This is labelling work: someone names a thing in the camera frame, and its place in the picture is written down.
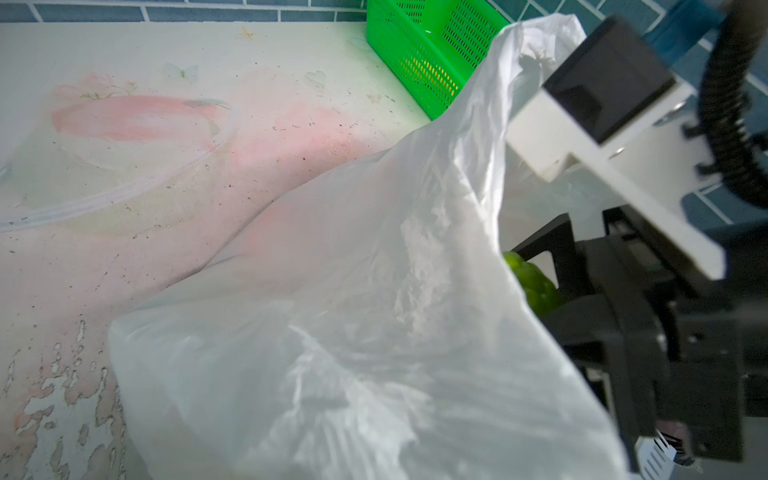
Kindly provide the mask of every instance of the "plastic bag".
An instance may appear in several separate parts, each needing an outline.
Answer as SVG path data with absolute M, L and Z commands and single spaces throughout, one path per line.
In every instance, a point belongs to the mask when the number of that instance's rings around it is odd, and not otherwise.
M 556 66 L 583 38 L 574 16 L 507 27 L 444 115 L 283 195 L 114 322 L 155 480 L 626 475 L 498 245 L 518 59 Z

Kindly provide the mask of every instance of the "green plastic basket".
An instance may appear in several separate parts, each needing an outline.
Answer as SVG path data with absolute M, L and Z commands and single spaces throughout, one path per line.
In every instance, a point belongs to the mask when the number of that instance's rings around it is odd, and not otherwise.
M 434 119 L 508 24 L 486 0 L 369 0 L 366 36 Z

